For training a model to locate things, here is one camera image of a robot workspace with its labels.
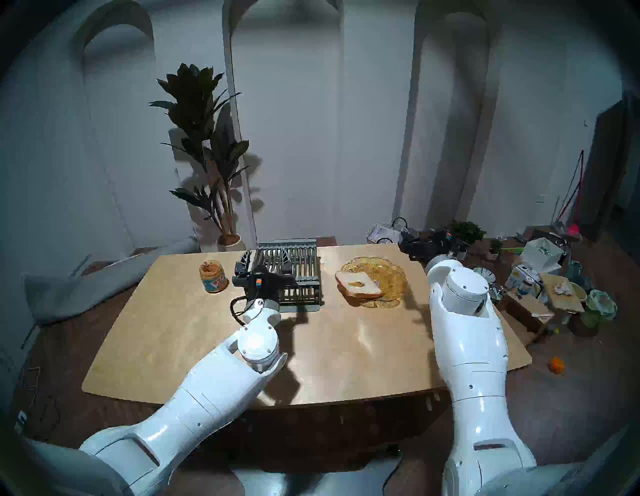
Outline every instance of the arched panel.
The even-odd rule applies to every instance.
[[[246,158],[257,164],[249,182],[258,240],[333,235],[339,13],[326,0],[240,7],[230,9],[233,79]]]
[[[485,96],[489,30],[476,12],[419,8],[416,43],[395,212],[414,227],[437,228],[456,216],[467,181]]]
[[[192,233],[188,211],[168,190],[175,165],[157,96],[150,19],[131,3],[95,19],[82,53],[90,120],[115,202],[134,246],[159,246]]]

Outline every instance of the plate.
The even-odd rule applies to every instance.
[[[369,308],[393,308],[400,304],[400,297],[407,287],[402,267],[380,257],[357,257],[340,269],[344,272],[366,272],[371,277],[382,296],[375,300],[362,300],[360,306]]]

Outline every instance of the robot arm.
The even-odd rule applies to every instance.
[[[484,278],[457,260],[428,266],[436,360],[453,401],[454,446],[444,495],[472,495],[511,470],[534,467],[505,398],[508,352]]]
[[[287,361],[274,329],[277,303],[257,299],[243,317],[246,325],[202,358],[160,410],[139,424],[99,431],[80,450],[115,469],[134,495],[164,488],[182,460],[238,417]],[[239,346],[247,364],[233,356]]]

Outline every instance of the metal dish rack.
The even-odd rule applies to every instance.
[[[283,265],[291,262],[297,286],[280,290],[280,313],[320,310],[320,266],[314,238],[261,241],[252,258],[252,269],[263,263],[274,274],[282,274]]]

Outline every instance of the wooden table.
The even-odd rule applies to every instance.
[[[289,359],[262,402],[330,403],[442,387],[431,338],[429,288],[420,264],[388,244],[331,246],[317,252],[323,306],[319,312],[283,314],[277,330]],[[384,257],[404,269],[409,287],[398,307],[354,307],[338,291],[335,272],[363,255]],[[198,267],[216,259],[230,276],[240,256],[232,252],[158,258],[104,340],[82,389],[146,403],[169,400],[190,368],[237,328],[229,302],[243,290],[230,285],[221,293],[206,293]],[[501,320],[509,370],[530,364],[530,355]]]

